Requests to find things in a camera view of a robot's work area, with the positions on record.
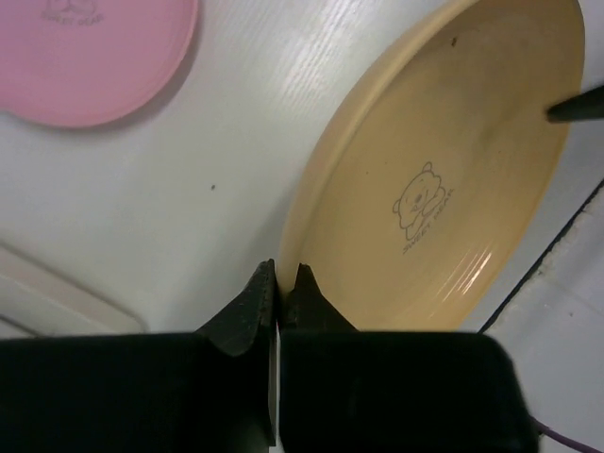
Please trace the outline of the orange plate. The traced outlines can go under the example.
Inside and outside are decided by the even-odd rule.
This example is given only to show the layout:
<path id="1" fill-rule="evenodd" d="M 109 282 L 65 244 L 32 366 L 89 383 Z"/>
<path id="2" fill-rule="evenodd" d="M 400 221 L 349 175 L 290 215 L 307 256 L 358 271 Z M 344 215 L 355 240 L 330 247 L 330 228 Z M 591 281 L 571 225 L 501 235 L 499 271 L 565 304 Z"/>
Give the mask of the orange plate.
<path id="1" fill-rule="evenodd" d="M 364 330 L 454 330 L 520 243 L 581 86 L 576 1 L 448 1 L 367 70 L 316 144 L 283 229 L 280 292 L 300 265 Z"/>

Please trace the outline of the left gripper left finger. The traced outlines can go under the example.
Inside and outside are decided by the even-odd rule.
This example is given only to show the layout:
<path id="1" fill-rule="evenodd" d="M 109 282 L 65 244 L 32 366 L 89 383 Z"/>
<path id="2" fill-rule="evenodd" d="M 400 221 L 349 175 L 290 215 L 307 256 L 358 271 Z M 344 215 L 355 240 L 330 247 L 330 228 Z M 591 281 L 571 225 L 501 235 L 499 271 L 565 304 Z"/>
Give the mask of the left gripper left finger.
<path id="1" fill-rule="evenodd" d="M 266 452 L 276 444 L 275 264 L 192 332 L 1 343 L 5 452 Z"/>

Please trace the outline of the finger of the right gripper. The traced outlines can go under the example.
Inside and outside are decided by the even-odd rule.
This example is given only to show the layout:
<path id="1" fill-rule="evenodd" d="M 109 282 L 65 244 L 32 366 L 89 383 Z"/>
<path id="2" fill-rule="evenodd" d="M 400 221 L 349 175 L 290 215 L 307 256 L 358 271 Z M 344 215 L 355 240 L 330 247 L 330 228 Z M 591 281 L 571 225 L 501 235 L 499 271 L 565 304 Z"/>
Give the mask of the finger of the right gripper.
<path id="1" fill-rule="evenodd" d="M 550 123 L 574 123 L 604 118 L 604 86 L 572 96 L 546 109 Z"/>

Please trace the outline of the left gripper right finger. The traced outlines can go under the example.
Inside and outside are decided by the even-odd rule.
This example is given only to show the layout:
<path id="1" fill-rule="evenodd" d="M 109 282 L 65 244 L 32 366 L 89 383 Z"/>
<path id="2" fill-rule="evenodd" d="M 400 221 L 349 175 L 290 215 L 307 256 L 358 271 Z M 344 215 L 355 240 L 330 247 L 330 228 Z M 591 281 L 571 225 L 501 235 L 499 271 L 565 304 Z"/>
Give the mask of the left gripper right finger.
<path id="1" fill-rule="evenodd" d="M 478 333 L 355 329 L 297 270 L 280 317 L 287 452 L 534 452 L 502 346 Z"/>

